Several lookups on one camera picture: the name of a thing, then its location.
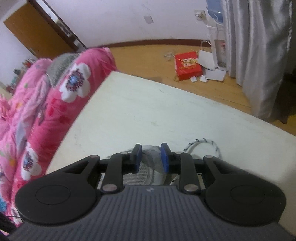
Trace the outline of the red gift box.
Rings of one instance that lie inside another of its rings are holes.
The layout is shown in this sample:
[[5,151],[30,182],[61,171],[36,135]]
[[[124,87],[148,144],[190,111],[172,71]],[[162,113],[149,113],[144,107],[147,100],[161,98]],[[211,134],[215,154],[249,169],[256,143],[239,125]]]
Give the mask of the red gift box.
[[201,65],[198,62],[196,51],[175,54],[175,72],[179,81],[200,77],[203,74]]

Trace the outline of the white wall socket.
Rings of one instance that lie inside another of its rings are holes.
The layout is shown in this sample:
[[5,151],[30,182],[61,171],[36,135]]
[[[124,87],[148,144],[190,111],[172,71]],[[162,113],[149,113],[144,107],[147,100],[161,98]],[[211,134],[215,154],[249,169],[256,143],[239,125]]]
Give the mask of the white wall socket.
[[196,20],[198,21],[204,21],[206,20],[206,13],[204,10],[194,10],[194,13],[195,13],[195,17],[196,17]]

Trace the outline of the brown wooden door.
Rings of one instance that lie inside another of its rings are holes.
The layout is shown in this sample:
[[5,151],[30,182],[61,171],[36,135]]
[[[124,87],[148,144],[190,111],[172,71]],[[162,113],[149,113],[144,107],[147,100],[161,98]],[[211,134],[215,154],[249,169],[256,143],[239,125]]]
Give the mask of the brown wooden door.
[[76,51],[31,3],[12,13],[4,25],[37,58],[54,59]]

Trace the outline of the white mint sneaker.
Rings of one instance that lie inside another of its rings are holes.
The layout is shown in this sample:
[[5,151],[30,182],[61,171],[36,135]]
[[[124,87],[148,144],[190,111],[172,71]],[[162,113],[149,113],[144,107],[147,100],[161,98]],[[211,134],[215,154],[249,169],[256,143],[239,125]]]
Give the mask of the white mint sneaker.
[[142,160],[136,174],[123,175],[124,185],[161,186],[179,185],[179,175],[167,174],[161,160],[159,146],[142,146]]

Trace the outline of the white black speckled shoelace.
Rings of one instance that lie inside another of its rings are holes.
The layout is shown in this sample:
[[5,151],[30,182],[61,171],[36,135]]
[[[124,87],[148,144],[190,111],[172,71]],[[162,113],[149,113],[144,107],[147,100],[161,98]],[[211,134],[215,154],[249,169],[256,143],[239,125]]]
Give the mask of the white black speckled shoelace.
[[188,143],[186,147],[183,149],[183,153],[191,154],[194,149],[205,149],[205,150],[212,150],[214,156],[217,158],[222,158],[221,150],[218,145],[208,138],[196,138],[192,142]]

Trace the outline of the white water dispenser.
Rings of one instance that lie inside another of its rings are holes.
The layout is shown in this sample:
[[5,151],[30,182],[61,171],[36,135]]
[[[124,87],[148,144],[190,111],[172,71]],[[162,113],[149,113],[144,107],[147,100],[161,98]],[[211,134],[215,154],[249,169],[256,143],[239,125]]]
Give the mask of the white water dispenser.
[[213,53],[215,66],[222,71],[226,71],[226,44],[224,36],[224,27],[216,21],[209,21],[207,24],[208,38]]

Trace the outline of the white paper bag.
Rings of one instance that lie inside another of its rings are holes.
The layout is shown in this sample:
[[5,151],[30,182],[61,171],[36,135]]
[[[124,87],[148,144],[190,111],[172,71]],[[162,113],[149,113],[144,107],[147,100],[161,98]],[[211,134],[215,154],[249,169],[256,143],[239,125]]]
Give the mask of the white paper bag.
[[200,50],[198,53],[198,62],[204,68],[209,69],[211,71],[215,71],[216,67],[215,67],[213,53],[202,50],[203,43],[210,44],[207,40],[201,41]]

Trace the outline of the blue water bottle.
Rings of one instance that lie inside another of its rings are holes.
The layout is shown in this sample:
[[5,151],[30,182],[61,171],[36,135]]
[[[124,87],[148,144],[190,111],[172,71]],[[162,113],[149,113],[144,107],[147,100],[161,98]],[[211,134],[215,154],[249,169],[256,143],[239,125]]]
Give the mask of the blue water bottle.
[[217,23],[223,24],[222,6],[220,0],[206,0],[207,11]]

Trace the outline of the grey curtain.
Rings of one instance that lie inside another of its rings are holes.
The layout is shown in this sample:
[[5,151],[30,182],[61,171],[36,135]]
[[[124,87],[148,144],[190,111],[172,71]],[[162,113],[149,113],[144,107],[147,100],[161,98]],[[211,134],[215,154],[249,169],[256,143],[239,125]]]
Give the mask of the grey curtain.
[[287,65],[292,1],[221,1],[226,66],[252,114],[268,120]]

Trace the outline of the grey knitted cloth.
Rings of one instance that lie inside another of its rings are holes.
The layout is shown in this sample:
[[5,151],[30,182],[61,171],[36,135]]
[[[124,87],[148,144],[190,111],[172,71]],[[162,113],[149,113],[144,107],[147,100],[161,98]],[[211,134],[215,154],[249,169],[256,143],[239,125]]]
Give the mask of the grey knitted cloth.
[[78,56],[78,53],[64,53],[53,60],[46,71],[51,87],[56,87],[60,78]]

